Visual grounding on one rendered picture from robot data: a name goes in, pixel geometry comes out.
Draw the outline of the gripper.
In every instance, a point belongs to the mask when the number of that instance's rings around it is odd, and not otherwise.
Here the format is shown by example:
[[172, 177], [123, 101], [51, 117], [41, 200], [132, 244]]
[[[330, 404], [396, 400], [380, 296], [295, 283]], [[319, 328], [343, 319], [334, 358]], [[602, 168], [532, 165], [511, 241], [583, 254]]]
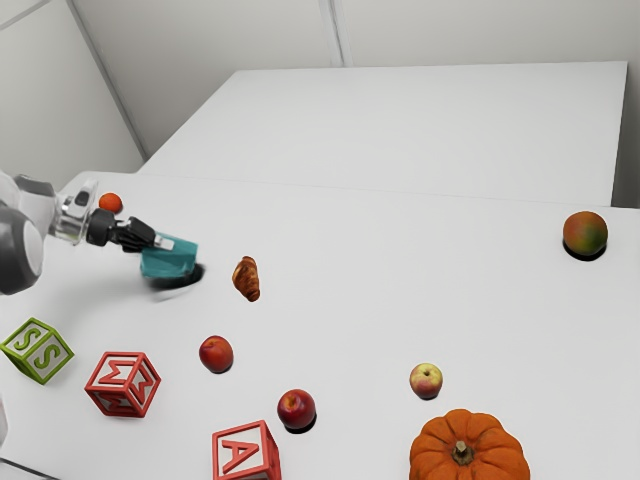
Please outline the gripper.
[[113, 212], [102, 208], [89, 216], [85, 239], [98, 247], [113, 243], [124, 252], [142, 252], [145, 248], [171, 251], [175, 244], [136, 217], [118, 220]]

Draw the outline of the teal faceted mug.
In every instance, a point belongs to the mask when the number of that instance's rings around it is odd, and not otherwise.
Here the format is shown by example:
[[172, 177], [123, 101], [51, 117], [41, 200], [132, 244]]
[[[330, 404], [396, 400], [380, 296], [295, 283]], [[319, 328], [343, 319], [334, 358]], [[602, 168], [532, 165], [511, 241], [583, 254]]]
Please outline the teal faceted mug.
[[148, 279], [178, 279], [195, 268], [199, 245], [165, 233], [156, 233], [153, 244], [140, 254], [140, 271]]

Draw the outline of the brown croissant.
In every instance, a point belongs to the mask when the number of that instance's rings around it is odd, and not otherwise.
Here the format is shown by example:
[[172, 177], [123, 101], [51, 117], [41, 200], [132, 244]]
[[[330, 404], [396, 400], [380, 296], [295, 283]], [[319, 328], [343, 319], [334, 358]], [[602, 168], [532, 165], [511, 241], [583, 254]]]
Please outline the brown croissant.
[[243, 256], [232, 274], [234, 287], [249, 302], [260, 297], [260, 283], [256, 261], [250, 256]]

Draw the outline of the red peach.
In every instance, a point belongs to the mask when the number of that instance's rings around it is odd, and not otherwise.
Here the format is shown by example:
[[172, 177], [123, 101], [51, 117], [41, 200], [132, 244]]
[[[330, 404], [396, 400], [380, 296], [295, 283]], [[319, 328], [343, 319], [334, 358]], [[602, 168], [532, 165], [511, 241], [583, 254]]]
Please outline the red peach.
[[213, 335], [201, 343], [199, 358], [210, 372], [220, 374], [231, 368], [234, 352], [231, 344], [224, 337]]

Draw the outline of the red letter block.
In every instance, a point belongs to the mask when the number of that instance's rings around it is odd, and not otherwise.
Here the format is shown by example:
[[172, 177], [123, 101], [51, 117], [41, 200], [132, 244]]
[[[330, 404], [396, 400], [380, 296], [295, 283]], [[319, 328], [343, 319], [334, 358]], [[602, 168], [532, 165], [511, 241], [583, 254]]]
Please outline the red letter block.
[[212, 434], [213, 480], [282, 480], [279, 449], [257, 420]]
[[160, 383], [144, 352], [107, 351], [84, 390], [105, 416], [144, 418]]

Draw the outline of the green letter block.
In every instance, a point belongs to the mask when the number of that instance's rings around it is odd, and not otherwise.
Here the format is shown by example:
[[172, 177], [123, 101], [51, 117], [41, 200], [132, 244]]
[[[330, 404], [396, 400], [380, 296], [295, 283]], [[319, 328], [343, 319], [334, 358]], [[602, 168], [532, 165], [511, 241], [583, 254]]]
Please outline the green letter block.
[[11, 363], [25, 376], [46, 385], [73, 357], [59, 332], [30, 318], [0, 343]]

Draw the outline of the dark red apple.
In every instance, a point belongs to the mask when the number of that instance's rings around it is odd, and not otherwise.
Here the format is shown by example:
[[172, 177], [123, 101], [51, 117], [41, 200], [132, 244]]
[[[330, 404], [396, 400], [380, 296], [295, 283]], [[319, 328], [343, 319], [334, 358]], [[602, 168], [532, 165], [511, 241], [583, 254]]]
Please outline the dark red apple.
[[279, 399], [277, 414], [286, 428], [291, 430], [304, 429], [316, 417], [315, 400], [305, 390], [289, 390]]

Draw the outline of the yellow and red apple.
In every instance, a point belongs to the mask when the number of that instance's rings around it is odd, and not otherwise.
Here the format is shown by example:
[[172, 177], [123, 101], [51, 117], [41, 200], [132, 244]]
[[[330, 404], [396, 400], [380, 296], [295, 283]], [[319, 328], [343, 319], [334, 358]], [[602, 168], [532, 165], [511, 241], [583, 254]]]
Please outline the yellow and red apple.
[[443, 374], [434, 364], [420, 363], [412, 369], [409, 383], [416, 396], [423, 400], [430, 400], [440, 393]]

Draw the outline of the orange pumpkin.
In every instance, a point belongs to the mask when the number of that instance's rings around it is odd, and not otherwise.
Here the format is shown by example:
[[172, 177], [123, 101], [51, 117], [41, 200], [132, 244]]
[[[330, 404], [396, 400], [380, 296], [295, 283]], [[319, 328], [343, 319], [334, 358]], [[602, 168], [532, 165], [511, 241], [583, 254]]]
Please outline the orange pumpkin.
[[531, 480], [520, 442], [486, 413], [451, 410], [413, 440], [409, 480]]

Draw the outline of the red and green mango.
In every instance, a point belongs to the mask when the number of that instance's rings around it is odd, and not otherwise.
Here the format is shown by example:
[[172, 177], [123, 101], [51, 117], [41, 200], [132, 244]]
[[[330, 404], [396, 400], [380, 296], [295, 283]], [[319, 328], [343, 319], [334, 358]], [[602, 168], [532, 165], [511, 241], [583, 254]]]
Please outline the red and green mango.
[[607, 224], [599, 214], [592, 211], [573, 213], [564, 222], [563, 241], [575, 254], [596, 255], [607, 245]]

